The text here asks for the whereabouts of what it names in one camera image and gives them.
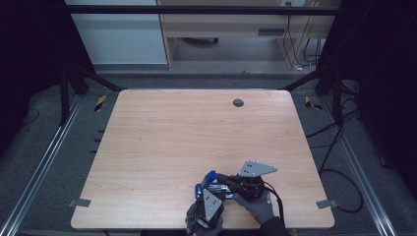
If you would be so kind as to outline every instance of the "black backdrop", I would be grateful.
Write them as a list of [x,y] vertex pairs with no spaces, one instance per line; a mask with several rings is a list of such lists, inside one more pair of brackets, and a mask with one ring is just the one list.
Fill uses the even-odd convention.
[[[30,97],[58,85],[64,66],[77,64],[94,72],[71,15],[43,12],[44,4],[65,1],[0,1],[0,154],[22,126]],[[77,93],[86,92],[82,75],[67,74]]]
[[[341,4],[368,9],[366,2],[373,0]],[[362,21],[360,15],[337,17],[319,68],[344,38],[349,38],[346,47],[331,58],[337,63],[321,76],[318,88],[329,89],[336,70],[343,79],[357,81],[362,117],[382,159],[417,198],[417,1],[376,0]]]

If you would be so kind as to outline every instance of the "aluminum rail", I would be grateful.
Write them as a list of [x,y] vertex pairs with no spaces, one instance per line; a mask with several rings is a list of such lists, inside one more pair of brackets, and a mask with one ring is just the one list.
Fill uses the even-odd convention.
[[209,14],[209,15],[291,15],[339,16],[360,13],[359,9],[338,7],[256,7],[256,6],[41,6],[46,11],[71,14]]
[[16,203],[15,208],[9,214],[6,222],[0,228],[1,236],[13,236],[17,233],[19,226],[21,225],[31,203],[39,190],[43,179],[45,178],[49,167],[51,166],[55,156],[61,147],[69,129],[71,128],[75,117],[80,109],[83,97],[77,95],[71,109],[71,113],[67,119],[67,122],[60,126],[55,133],[55,137],[52,139],[48,149],[46,150],[42,160],[38,164],[36,170],[31,176],[31,179],[22,193],[19,201]]
[[[328,118],[331,122],[334,121],[331,114],[332,106],[328,99],[321,97],[322,105],[328,115]],[[349,165],[350,170],[352,171],[353,176],[364,196],[364,201],[368,207],[369,213],[375,221],[375,225],[380,231],[382,236],[395,236],[397,235],[395,229],[392,226],[392,223],[387,216],[387,213],[384,209],[383,204],[378,197],[378,194],[375,192],[372,187],[371,181],[365,173],[365,170],[362,168],[358,156],[356,156],[352,146],[350,145],[347,137],[342,133],[340,142],[342,144],[343,151],[346,155],[346,160]]]

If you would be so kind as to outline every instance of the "desk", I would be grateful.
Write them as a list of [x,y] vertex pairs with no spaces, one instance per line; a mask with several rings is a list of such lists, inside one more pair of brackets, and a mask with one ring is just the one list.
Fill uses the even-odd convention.
[[[72,226],[185,228],[195,185],[211,170],[236,174],[248,159],[278,168],[263,178],[288,228],[333,226],[331,210],[316,205],[326,195],[288,91],[123,90],[81,194],[91,203],[77,206]],[[259,227],[234,201],[224,207],[223,228]]]
[[[280,7],[283,0],[157,0],[159,6],[252,6]],[[337,7],[340,0],[306,0],[303,7]],[[285,58],[288,69],[298,65],[296,59],[303,51],[307,38],[326,38],[333,23],[331,16],[288,16],[271,15],[170,15],[161,14],[160,21],[165,43],[168,67],[172,68],[177,38],[181,37],[273,37]],[[287,31],[261,34],[260,30]]]

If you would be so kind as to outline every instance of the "black glove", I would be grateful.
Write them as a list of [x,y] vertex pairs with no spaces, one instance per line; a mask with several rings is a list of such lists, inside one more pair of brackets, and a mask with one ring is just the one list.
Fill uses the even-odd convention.
[[223,217],[218,219],[214,229],[206,229],[197,222],[196,218],[196,204],[192,204],[187,210],[187,235],[192,236],[216,236],[223,228]]
[[260,224],[264,224],[271,218],[274,218],[272,204],[268,198],[269,191],[264,190],[262,196],[255,201],[249,203],[239,194],[233,193],[233,200],[240,206],[245,207]]

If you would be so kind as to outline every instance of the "wooden tabletop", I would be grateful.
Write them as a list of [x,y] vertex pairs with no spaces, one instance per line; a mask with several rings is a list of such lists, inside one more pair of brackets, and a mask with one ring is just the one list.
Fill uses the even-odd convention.
[[[235,175],[246,160],[278,168],[263,179],[282,198],[287,228],[333,226],[316,205],[327,197],[290,93],[263,89],[121,91],[81,194],[91,203],[71,224],[184,229],[195,185],[211,170]],[[232,200],[222,216],[225,229],[259,227]]]

